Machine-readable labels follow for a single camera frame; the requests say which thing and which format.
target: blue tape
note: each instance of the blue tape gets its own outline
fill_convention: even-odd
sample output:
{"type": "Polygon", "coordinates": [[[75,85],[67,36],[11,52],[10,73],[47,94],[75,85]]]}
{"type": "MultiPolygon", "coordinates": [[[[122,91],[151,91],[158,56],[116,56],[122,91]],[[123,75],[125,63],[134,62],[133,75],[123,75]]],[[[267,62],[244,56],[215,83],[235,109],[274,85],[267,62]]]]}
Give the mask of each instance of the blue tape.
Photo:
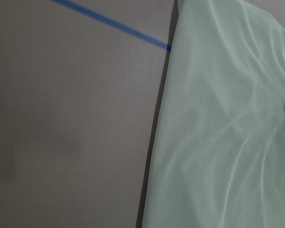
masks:
{"type": "Polygon", "coordinates": [[[87,16],[89,16],[91,18],[96,19],[96,20],[99,20],[99,21],[101,21],[101,22],[103,22],[103,23],[105,23],[107,25],[110,25],[110,26],[112,26],[114,28],[122,30],[122,31],[124,31],[124,32],[126,32],[126,33],[128,33],[130,35],[133,35],[133,36],[135,36],[137,38],[140,38],[140,39],[142,39],[144,41],[152,43],[152,44],[154,44],[154,45],[156,45],[156,46],[158,46],[160,48],[163,48],[163,49],[165,49],[167,51],[171,51],[171,46],[169,46],[169,45],[167,45],[167,44],[165,44],[165,43],[163,43],[163,42],[161,42],[161,41],[159,41],[157,39],[154,39],[154,38],[152,38],[152,37],[150,37],[150,36],[148,36],[146,34],[143,34],[143,33],[139,32],[139,31],[137,31],[137,30],[135,30],[133,28],[130,28],[130,27],[126,26],[126,25],[123,25],[123,24],[121,24],[121,23],[119,23],[117,21],[109,19],[109,18],[107,18],[107,17],[105,17],[105,16],[103,16],[103,15],[101,15],[99,13],[96,13],[96,12],[90,10],[90,9],[82,7],[82,6],[80,6],[80,5],[76,4],[76,3],[73,3],[73,2],[68,1],[68,0],[51,0],[51,1],[54,1],[54,2],[56,2],[58,4],[60,4],[60,5],[66,6],[66,7],[70,8],[70,9],[72,9],[72,10],[75,10],[75,11],[77,11],[79,13],[87,15],[87,16]]]}

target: floor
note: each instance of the floor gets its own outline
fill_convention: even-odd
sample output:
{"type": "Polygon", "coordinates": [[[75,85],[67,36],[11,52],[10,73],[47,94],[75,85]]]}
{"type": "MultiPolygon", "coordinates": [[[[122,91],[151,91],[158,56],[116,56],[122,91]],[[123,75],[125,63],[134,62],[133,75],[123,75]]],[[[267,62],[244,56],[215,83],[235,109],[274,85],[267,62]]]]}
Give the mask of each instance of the floor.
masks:
{"type": "MultiPolygon", "coordinates": [[[[248,0],[285,28],[285,0],[248,0]]],[[[0,228],[139,228],[173,0],[0,0],[0,228]]]]}

